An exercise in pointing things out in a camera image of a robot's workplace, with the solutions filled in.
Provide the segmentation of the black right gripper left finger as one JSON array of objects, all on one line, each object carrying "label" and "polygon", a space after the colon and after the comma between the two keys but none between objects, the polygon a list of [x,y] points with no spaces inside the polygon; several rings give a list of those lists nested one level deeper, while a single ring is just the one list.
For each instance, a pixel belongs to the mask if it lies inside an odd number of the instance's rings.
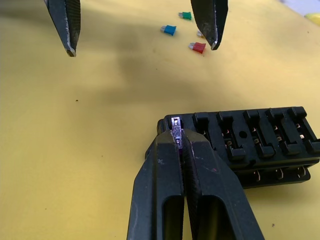
[{"label": "black right gripper left finger", "polygon": [[135,177],[126,238],[182,239],[184,202],[180,152],[166,131],[153,140]]}]

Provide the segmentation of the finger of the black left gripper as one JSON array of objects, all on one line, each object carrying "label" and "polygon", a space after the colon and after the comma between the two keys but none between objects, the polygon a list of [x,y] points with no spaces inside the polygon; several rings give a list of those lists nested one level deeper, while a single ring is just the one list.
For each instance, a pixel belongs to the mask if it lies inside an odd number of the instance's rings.
[{"label": "finger of the black left gripper", "polygon": [[80,0],[44,1],[55,29],[69,57],[76,57],[81,32]]},{"label": "finger of the black left gripper", "polygon": [[219,48],[228,15],[228,0],[191,0],[198,30],[212,51]]}]

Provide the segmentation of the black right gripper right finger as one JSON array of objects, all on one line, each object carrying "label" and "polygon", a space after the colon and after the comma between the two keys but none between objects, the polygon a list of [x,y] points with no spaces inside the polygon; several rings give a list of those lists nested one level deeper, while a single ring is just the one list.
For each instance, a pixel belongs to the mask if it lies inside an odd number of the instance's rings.
[{"label": "black right gripper right finger", "polygon": [[262,240],[244,189],[200,133],[182,133],[184,186],[194,240]]}]

